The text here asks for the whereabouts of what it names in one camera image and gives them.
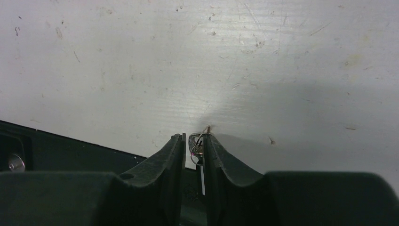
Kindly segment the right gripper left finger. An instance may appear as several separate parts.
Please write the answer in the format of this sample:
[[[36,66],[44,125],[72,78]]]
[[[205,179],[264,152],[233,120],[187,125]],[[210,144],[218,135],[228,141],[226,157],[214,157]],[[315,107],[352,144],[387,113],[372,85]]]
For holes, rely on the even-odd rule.
[[[186,135],[120,175],[24,172],[0,175],[3,226],[177,226]]]

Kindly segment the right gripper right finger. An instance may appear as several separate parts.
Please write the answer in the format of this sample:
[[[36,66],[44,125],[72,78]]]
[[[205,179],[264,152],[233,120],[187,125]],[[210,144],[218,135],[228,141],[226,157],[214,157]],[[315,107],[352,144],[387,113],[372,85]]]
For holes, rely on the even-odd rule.
[[[203,137],[210,226],[396,226],[399,200],[380,176],[359,172],[261,174]]]

